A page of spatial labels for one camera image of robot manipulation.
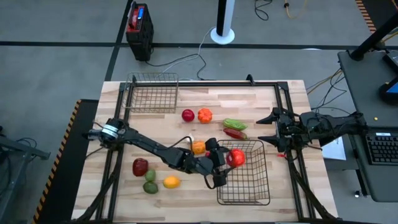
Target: keyboard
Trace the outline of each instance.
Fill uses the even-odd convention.
[[[367,135],[369,163],[398,166],[398,134],[393,136]]]

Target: wire basket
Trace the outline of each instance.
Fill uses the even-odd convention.
[[[127,106],[127,94],[123,105],[133,113],[174,113],[177,106],[178,75],[176,73],[131,72],[126,83],[140,83],[132,91],[131,105]]]
[[[268,205],[271,199],[264,144],[258,140],[220,140],[218,144],[228,149],[241,149],[245,155],[245,163],[229,172],[227,184],[217,188],[218,203]]]

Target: yellow black caution stripe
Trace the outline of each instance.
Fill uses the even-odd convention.
[[[72,128],[73,122],[75,121],[75,117],[76,117],[77,111],[79,109],[80,103],[81,103],[81,100],[78,100],[76,102],[75,109],[73,110],[72,116],[70,117],[70,120],[69,120],[69,123],[68,123],[68,126],[67,126],[67,130],[65,131],[65,134],[63,135],[63,139],[62,139],[60,148],[58,149],[57,156],[55,157],[54,163],[53,163],[53,165],[51,167],[51,173],[49,175],[49,178],[47,179],[47,183],[45,183],[43,194],[40,197],[39,205],[37,206],[35,214],[33,216],[32,224],[36,224],[38,222],[38,220],[39,220],[40,212],[43,209],[45,198],[49,194],[49,190],[51,188],[52,180],[54,179],[55,173],[57,171],[58,164],[60,163],[60,159],[62,157],[63,150],[65,148],[65,145],[67,144],[69,133],[70,133],[70,130]]]
[[[369,30],[373,34],[376,31],[376,27],[374,26],[373,21],[365,8],[365,5],[363,4],[362,0],[355,0],[355,2],[358,5],[359,11],[361,11],[363,18],[365,19],[366,25],[368,25]]]

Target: concrete floor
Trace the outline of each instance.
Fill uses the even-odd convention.
[[[216,1],[148,0],[154,20],[155,42],[199,43],[215,24]],[[298,12],[302,1],[291,4]],[[354,0],[309,1],[305,14],[296,20],[285,15],[283,1],[264,10],[269,21],[254,14],[253,1],[236,0],[234,43],[358,45],[369,34]],[[106,0],[0,0],[0,41],[114,42],[126,1]],[[52,152],[48,161],[36,160],[27,171],[27,183],[19,192],[13,220],[31,220],[45,181],[67,127],[73,105],[81,98],[97,100],[105,78],[112,47],[18,47],[0,46],[0,124],[11,139],[31,137],[39,148]],[[151,63],[165,63],[195,53],[197,49],[155,49]],[[338,68],[336,50],[203,49],[207,62],[201,77],[242,80],[302,79],[306,86],[326,78]],[[170,72],[196,79],[199,59],[177,65]],[[128,72],[161,72],[134,60],[121,48],[112,81],[124,81]],[[346,83],[339,83],[347,89]],[[321,86],[309,95],[316,106],[328,89]],[[337,92],[332,92],[330,99]],[[332,107],[354,111],[349,93]],[[333,116],[340,111],[323,110]],[[345,220],[396,223],[398,203],[376,203],[354,198],[358,180],[350,171],[328,172],[338,213]]]

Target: wooden table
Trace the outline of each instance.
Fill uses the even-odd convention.
[[[304,82],[295,80],[288,83],[294,112],[300,114],[310,111]],[[96,122],[104,124],[108,118],[113,117],[119,84],[119,82],[104,83]],[[248,124],[249,127],[244,132],[249,138],[256,139],[257,136],[275,134],[273,124],[255,124],[257,120],[268,116],[274,106],[276,106],[275,93],[271,87],[180,87],[175,114],[132,113],[129,124],[141,134],[169,146],[189,133],[192,133],[196,140],[207,140],[211,137],[229,139],[229,136],[221,131],[222,121],[225,118],[234,118]],[[187,108],[195,112],[200,108],[209,108],[213,112],[213,121],[210,124],[200,124],[196,119],[192,123],[185,123],[181,119],[181,112]],[[277,157],[274,146],[266,142],[264,145],[271,196],[271,203],[267,206],[220,205],[216,199],[216,190],[209,190],[201,175],[188,175],[169,169],[158,157],[135,146],[125,145],[114,221],[132,223],[296,221],[297,214],[287,163],[284,158]],[[188,147],[188,144],[183,143],[181,146]],[[91,142],[88,153],[97,148],[99,142]],[[303,150],[303,156],[312,191],[325,208],[337,216],[322,152],[306,148]],[[144,178],[132,174],[132,162],[138,157],[147,159],[150,167],[157,171],[156,182],[159,193],[146,194],[142,189]],[[105,159],[106,150],[87,158],[73,218],[79,217],[100,191]],[[165,189],[162,180],[168,175],[180,177],[181,186],[177,189]],[[308,216],[304,194],[302,191],[300,193],[304,214]],[[109,195],[110,191],[105,201],[104,215],[108,211]]]

